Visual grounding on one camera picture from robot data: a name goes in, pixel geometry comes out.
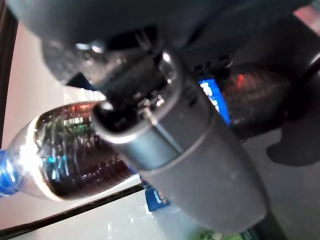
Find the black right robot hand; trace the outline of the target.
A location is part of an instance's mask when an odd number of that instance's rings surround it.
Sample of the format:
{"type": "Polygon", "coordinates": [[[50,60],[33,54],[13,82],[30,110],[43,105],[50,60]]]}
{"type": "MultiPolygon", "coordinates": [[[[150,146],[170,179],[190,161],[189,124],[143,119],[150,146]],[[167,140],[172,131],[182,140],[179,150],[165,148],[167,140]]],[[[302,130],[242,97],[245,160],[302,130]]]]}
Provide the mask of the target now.
{"type": "Polygon", "coordinates": [[[9,9],[59,50],[133,34],[78,69],[112,103],[93,109],[98,134],[151,184],[207,227],[229,233],[266,216],[252,162],[186,69],[187,43],[307,7],[308,0],[10,0],[9,9]]]}

